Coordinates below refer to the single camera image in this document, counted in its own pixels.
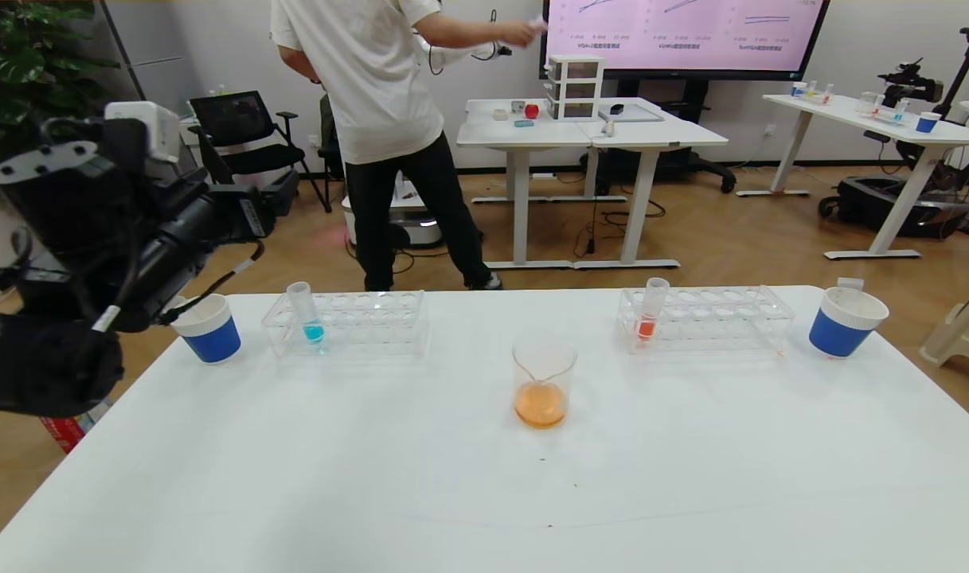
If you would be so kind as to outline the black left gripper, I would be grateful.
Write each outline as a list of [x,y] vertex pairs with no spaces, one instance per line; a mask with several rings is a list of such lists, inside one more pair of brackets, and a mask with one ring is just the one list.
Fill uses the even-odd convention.
[[246,185],[191,185],[158,226],[158,236],[197,256],[226,244],[264,240],[276,217],[290,214],[300,181],[298,171],[288,170],[261,191]]

